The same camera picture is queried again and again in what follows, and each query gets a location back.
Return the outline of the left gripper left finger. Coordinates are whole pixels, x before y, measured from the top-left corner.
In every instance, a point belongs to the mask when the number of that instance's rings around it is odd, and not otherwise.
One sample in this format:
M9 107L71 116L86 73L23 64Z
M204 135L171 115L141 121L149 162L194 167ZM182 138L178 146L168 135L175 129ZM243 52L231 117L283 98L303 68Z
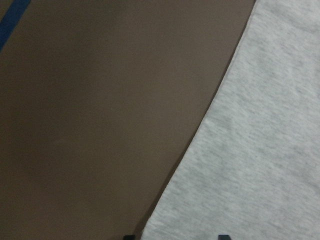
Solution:
M123 240L135 240L135 235L125 235Z

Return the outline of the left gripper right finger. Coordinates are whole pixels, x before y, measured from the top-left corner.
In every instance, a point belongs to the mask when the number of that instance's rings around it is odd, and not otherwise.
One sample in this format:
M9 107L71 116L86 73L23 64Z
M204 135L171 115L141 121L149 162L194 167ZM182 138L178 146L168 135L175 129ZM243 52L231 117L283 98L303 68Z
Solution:
M218 240L230 240L230 236L227 234L218 235Z

